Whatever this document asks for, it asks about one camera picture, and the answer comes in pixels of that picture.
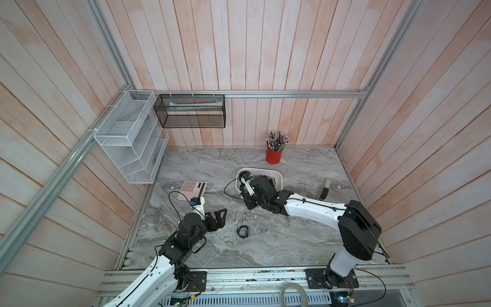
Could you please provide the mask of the black watch with keychain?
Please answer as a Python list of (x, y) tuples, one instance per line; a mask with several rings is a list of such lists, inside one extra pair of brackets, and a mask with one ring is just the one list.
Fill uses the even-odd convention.
[(249, 237), (249, 226), (247, 226), (247, 225), (240, 225), (237, 228), (237, 235), (241, 239), (247, 239)]

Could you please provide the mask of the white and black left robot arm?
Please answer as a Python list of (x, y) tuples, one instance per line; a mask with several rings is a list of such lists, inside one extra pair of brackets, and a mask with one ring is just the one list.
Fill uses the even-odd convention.
[(209, 232), (225, 226), (226, 209), (214, 213), (188, 213), (178, 228), (160, 245), (152, 263), (125, 290), (106, 306), (157, 306), (175, 290), (189, 288), (186, 260), (194, 246)]

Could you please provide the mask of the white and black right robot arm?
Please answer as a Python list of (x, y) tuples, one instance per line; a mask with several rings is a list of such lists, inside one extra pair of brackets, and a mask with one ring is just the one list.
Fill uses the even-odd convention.
[(343, 247), (330, 259), (319, 279), (326, 289), (358, 287), (355, 266), (369, 261), (379, 245), (382, 228), (358, 201), (328, 203), (292, 191), (277, 191), (266, 175), (243, 171), (238, 176), (240, 195), (249, 210), (261, 207), (273, 214), (315, 221), (339, 232)]

